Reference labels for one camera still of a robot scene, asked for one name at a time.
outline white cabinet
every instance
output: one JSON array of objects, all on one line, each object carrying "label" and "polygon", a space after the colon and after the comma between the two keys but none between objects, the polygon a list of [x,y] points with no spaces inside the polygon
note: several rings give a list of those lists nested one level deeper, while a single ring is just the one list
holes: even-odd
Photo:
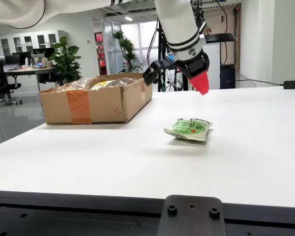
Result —
[{"label": "white cabinet", "polygon": [[53,48],[63,36],[65,32],[62,30],[34,32],[36,48]]},{"label": "white cabinet", "polygon": [[11,51],[13,53],[31,52],[36,48],[34,33],[19,33],[10,35]]},{"label": "white cabinet", "polygon": [[31,52],[35,48],[53,48],[65,36],[62,30],[18,33],[0,36],[0,57],[12,53]]},{"label": "white cabinet", "polygon": [[9,35],[0,36],[0,57],[11,55],[11,48]]}]

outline snack bag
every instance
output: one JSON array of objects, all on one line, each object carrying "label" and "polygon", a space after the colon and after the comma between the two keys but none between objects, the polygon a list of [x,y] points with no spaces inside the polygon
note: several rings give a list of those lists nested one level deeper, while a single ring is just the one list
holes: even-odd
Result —
[{"label": "snack bag", "polygon": [[211,125],[206,120],[183,118],[177,120],[171,128],[164,128],[164,132],[180,139],[205,141]]},{"label": "snack bag", "polygon": [[114,80],[108,80],[108,81],[104,81],[104,82],[99,82],[96,85],[94,85],[90,90],[98,90],[100,88],[106,87],[113,81]]}]

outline window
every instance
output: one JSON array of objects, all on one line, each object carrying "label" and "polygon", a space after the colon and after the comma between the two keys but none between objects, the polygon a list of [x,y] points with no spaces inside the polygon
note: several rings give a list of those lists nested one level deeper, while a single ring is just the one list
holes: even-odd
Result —
[{"label": "window", "polygon": [[[149,44],[151,43],[153,34],[155,32],[156,21],[139,23],[139,25],[140,25],[141,47],[143,48],[149,47]],[[158,33],[156,33],[156,37],[153,43],[154,47],[157,47],[157,45],[158,45]]]},{"label": "window", "polygon": [[138,24],[121,25],[124,35],[130,39],[135,48],[139,48]]},{"label": "window", "polygon": [[[148,47],[150,45],[151,39],[155,32],[156,21],[146,22],[146,23],[132,23],[120,25],[111,22],[104,22],[105,29],[105,41],[107,43],[107,53],[108,53],[108,63],[110,74],[119,73],[123,69],[123,63],[126,62],[122,56],[120,46],[117,41],[112,37],[113,30],[121,30],[124,35],[131,40],[135,47],[135,53],[138,56],[138,61],[135,62],[136,65],[140,63],[143,64],[144,72],[148,68],[147,63],[147,53]],[[150,53],[150,63],[158,59],[158,34],[156,34],[153,47]]]}]

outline cardboard box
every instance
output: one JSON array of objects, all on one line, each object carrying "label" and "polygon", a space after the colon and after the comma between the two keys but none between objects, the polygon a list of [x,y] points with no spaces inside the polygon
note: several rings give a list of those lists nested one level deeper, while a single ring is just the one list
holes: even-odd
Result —
[{"label": "cardboard box", "polygon": [[[120,78],[136,81],[126,86],[90,90],[95,84]],[[152,98],[142,73],[122,73],[82,79],[79,82],[40,92],[47,124],[127,123]]]}]

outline yellow object in box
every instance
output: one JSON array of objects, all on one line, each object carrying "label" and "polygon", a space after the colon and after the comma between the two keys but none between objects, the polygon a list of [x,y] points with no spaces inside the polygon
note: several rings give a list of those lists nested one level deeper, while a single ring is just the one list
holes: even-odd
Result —
[{"label": "yellow object in box", "polygon": [[98,90],[100,88],[106,87],[107,85],[109,85],[113,80],[109,80],[109,81],[104,81],[104,82],[99,82],[96,85],[94,85],[90,90]]}]

